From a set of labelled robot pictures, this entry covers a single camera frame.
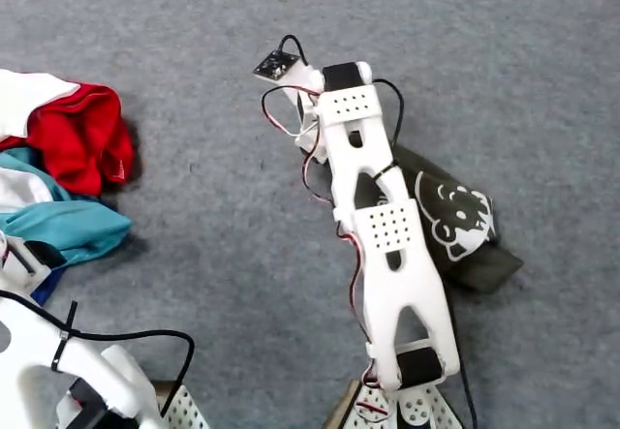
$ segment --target pile of clothes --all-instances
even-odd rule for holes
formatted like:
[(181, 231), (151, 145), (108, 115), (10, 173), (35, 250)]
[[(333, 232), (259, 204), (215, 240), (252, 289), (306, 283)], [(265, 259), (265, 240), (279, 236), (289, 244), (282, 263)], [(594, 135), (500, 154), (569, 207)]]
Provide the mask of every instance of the pile of clothes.
[(134, 147), (116, 93), (49, 74), (0, 70), (0, 230), (65, 262), (33, 293), (45, 303), (68, 266), (116, 248), (131, 221), (100, 201), (124, 183)]

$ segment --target red wire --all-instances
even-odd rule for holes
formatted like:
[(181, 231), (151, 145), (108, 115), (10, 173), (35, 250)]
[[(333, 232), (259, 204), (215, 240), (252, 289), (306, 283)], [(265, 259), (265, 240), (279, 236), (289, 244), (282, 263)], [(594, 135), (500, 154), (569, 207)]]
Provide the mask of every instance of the red wire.
[(268, 121), (271, 123), (271, 125), (273, 127), (275, 127), (276, 129), (278, 129), (281, 132), (284, 132), (285, 134), (292, 136), (292, 137), (298, 137), (298, 134), (293, 134), (291, 132), (289, 132), (282, 124), (280, 124), (280, 122), (273, 117), (273, 115), (267, 110), (267, 106), (266, 106), (266, 98), (270, 93), (273, 93), (275, 91), (278, 90), (283, 90), (285, 88), (292, 88), (294, 90), (297, 91), (301, 91), (301, 92), (305, 92), (308, 95), (314, 95), (314, 96), (319, 96), (318, 92), (315, 92), (314, 90), (310, 90), (309, 88), (306, 87), (302, 87), (301, 85), (278, 85), (276, 87), (273, 87), (269, 90), (267, 90), (266, 92), (264, 92), (263, 97), (261, 98), (261, 107), (263, 108), (263, 114), (265, 115), (265, 117), (268, 119)]
[(357, 402), (356, 405), (358, 405), (359, 407), (363, 407), (366, 410), (370, 410), (371, 412), (382, 414), (383, 416), (389, 415), (389, 412), (384, 410), (383, 408), (375, 407), (374, 405), (371, 405), (366, 402)]

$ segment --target robot part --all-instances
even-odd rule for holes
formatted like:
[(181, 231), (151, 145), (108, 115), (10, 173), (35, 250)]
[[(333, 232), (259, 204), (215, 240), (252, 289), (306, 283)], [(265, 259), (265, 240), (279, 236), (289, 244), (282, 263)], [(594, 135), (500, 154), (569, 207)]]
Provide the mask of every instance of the robot part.
[[(287, 95), (298, 105), (302, 131), (318, 121), (313, 136), (308, 132), (295, 143), (306, 151), (311, 144), (317, 156), (328, 160), (332, 199), (322, 200), (332, 202), (334, 220), (344, 232), (341, 238), (354, 240), (362, 259), (362, 329), (371, 358), (362, 382), (375, 386), (363, 388), (341, 427), (358, 427), (359, 418), (362, 427), (381, 429), (461, 427), (436, 388), (460, 370), (444, 284), (426, 248), (418, 203), (394, 162), (372, 71), (363, 62), (320, 71), (297, 64), (291, 77), (285, 72), (275, 83), (292, 87)], [(299, 87), (316, 95), (299, 92)], [(301, 100), (295, 101), (293, 94)], [(385, 196), (382, 204), (357, 207), (362, 174), (377, 184)], [(427, 338), (394, 344), (406, 309), (416, 314)], [(371, 370), (376, 374), (373, 383), (368, 379)], [(366, 399), (376, 399), (375, 404), (381, 400), (379, 408)]]

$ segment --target red fabric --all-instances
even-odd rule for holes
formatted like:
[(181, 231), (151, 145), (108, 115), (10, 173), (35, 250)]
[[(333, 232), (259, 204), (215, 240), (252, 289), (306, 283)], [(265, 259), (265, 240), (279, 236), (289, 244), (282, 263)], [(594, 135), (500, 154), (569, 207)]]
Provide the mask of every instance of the red fabric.
[(0, 150), (24, 145), (41, 150), (47, 172), (78, 194), (99, 196), (103, 178), (126, 182), (134, 162), (118, 95), (102, 85), (83, 83), (70, 97), (35, 109), (28, 137), (6, 138)]

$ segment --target white plastic bracket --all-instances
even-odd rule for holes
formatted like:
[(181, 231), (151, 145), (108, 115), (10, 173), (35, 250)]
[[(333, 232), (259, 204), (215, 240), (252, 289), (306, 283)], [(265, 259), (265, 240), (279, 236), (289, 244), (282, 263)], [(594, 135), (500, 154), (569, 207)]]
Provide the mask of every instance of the white plastic bracket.
[[(444, 286), (424, 241), (417, 203), (410, 199), (393, 156), (374, 85), (324, 92), (317, 102), (322, 137), (332, 171), (334, 217), (353, 232), (363, 249), (364, 318), (381, 387), (401, 386), (394, 337), (400, 313), (411, 308), (428, 331), (429, 343), (442, 364), (443, 375), (460, 368)], [(361, 146), (350, 141), (358, 133)], [(360, 173), (376, 178), (387, 204), (357, 209)], [(387, 254), (398, 252), (392, 270)]]
[[(3, 276), (1, 270), (0, 290), (14, 292), (31, 301), (24, 290)], [(0, 427), (47, 429), (47, 412), (32, 399), (37, 382), (31, 371), (36, 367), (50, 367), (61, 332), (7, 298), (0, 298), (0, 322), (11, 333), (9, 346), (0, 352)], [(140, 429), (167, 429), (156, 405), (144, 400), (142, 387), (131, 382), (87, 342), (77, 338), (69, 340), (58, 363), (58, 371), (83, 378), (110, 409), (135, 418)]]

